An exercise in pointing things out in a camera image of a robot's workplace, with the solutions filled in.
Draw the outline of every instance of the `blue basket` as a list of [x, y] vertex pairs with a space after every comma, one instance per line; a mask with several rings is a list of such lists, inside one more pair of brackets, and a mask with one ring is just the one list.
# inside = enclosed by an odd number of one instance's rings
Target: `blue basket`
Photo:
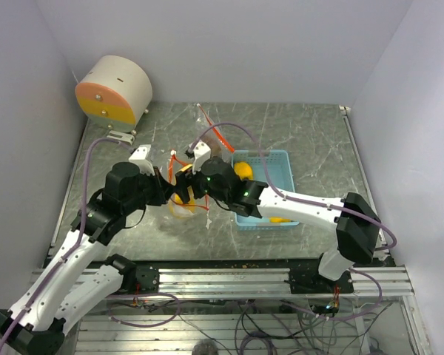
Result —
[[[274, 149], [263, 153], [273, 184], [282, 190], [295, 192], [295, 183], [291, 173], [291, 166], [289, 165], [288, 152], [286, 150]], [[236, 150], [232, 155], [232, 166], [239, 161], [244, 161], [252, 167], [255, 180], [266, 182], [263, 164], [258, 151]], [[241, 231], [288, 229], [299, 224], [299, 222], [270, 223], [269, 218], [242, 217], [238, 214], [235, 215], [235, 222]]]

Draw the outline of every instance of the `white wall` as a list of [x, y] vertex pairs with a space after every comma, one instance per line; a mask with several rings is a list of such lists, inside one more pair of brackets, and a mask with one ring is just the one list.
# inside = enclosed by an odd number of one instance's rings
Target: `white wall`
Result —
[[444, 0], [415, 0], [352, 109], [383, 220], [444, 354]]
[[33, 0], [0, 1], [0, 308], [41, 265], [84, 118]]
[[155, 99], [351, 106], [411, 0], [36, 0], [82, 79], [140, 64]]

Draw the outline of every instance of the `gray marble countertop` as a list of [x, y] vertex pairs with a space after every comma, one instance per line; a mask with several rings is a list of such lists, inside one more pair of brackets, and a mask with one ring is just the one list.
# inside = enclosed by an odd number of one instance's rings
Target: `gray marble countertop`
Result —
[[[261, 139], [264, 149], [289, 153], [296, 192], [322, 197], [342, 197], [358, 192], [366, 199], [360, 167], [348, 129], [338, 106], [309, 104], [202, 104], [215, 122], [238, 122]], [[154, 164], [167, 176], [171, 149], [184, 157], [188, 143], [197, 135], [194, 104], [155, 102], [138, 124], [134, 146], [150, 143], [156, 149]], [[236, 149], [254, 149], [242, 131], [222, 129]], [[107, 131], [89, 123], [81, 154], [55, 241], [59, 247], [75, 218], [81, 198], [82, 168], [88, 146]], [[128, 152], [113, 144], [100, 144], [92, 154], [88, 195], [104, 186], [114, 163], [127, 160]], [[138, 221], [130, 216], [127, 225]], [[300, 224], [290, 230], [238, 231], [234, 215], [213, 202], [209, 212], [190, 219], [173, 217], [167, 206], [149, 207], [143, 221], [119, 232], [107, 250], [98, 256], [119, 253], [131, 260], [217, 260], [318, 257], [335, 236], [322, 229]]]

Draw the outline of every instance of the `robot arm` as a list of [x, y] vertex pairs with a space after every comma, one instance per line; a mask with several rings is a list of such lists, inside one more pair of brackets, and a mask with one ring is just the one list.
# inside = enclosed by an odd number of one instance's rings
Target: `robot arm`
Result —
[[[161, 177], [158, 168], [152, 167], [148, 161], [149, 151], [150, 146], [140, 146], [130, 162], [113, 166], [106, 176], [105, 187], [90, 198], [85, 212], [79, 212], [61, 249], [36, 283], [9, 310], [0, 310], [0, 337], [17, 315], [26, 311], [7, 339], [7, 343], [21, 354], [54, 354], [69, 330], [98, 302], [135, 285], [135, 264], [116, 254], [106, 260], [94, 280], [70, 292], [88, 264], [125, 227], [128, 215], [138, 209], [145, 210], [147, 206], [166, 204], [174, 193], [187, 203], [189, 187], [195, 198], [209, 195], [244, 217], [285, 217], [335, 233], [337, 243], [321, 256], [318, 267], [318, 277], [328, 283], [338, 280], [354, 263], [368, 264], [373, 258], [378, 227], [359, 217], [284, 200], [264, 182], [241, 180], [230, 164], [217, 157], [211, 158], [210, 149], [204, 143], [196, 146], [192, 167], [176, 174], [174, 186]], [[358, 194], [349, 193], [342, 200], [294, 192], [289, 195], [345, 206], [377, 219]], [[62, 260], [77, 240], [80, 213], [87, 215], [84, 238], [81, 245]], [[44, 283], [56, 263], [62, 263], [61, 267]], [[30, 307], [24, 308], [38, 287], [42, 288], [40, 296]]]

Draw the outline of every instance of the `table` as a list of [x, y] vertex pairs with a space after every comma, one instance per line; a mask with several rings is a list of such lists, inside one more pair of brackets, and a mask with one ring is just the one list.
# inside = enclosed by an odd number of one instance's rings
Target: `table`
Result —
[[[296, 192], [322, 197], [342, 197], [358, 192], [367, 198], [365, 184], [349, 130], [338, 106], [319, 104], [202, 104], [214, 122], [244, 125], [261, 140], [264, 149], [289, 153]], [[134, 146], [150, 143], [156, 150], [154, 164], [167, 176], [171, 149], [184, 157], [187, 145], [197, 136], [193, 103], [153, 102], [137, 126]], [[236, 149], [254, 149], [245, 133], [223, 128]], [[105, 137], [106, 129], [89, 122], [83, 136], [76, 169], [64, 201], [63, 214], [50, 254], [64, 241], [81, 199], [82, 169], [88, 146]], [[125, 161], [128, 152], [103, 143], [92, 154], [88, 195], [104, 185], [112, 165]], [[129, 217], [136, 223], [141, 212]], [[319, 228], [300, 224], [290, 230], [238, 231], [234, 215], [212, 201], [209, 212], [182, 220], [167, 206], [149, 207], [142, 222], [114, 237], [97, 261], [119, 253], [131, 260], [242, 260], [318, 257], [335, 236]]]

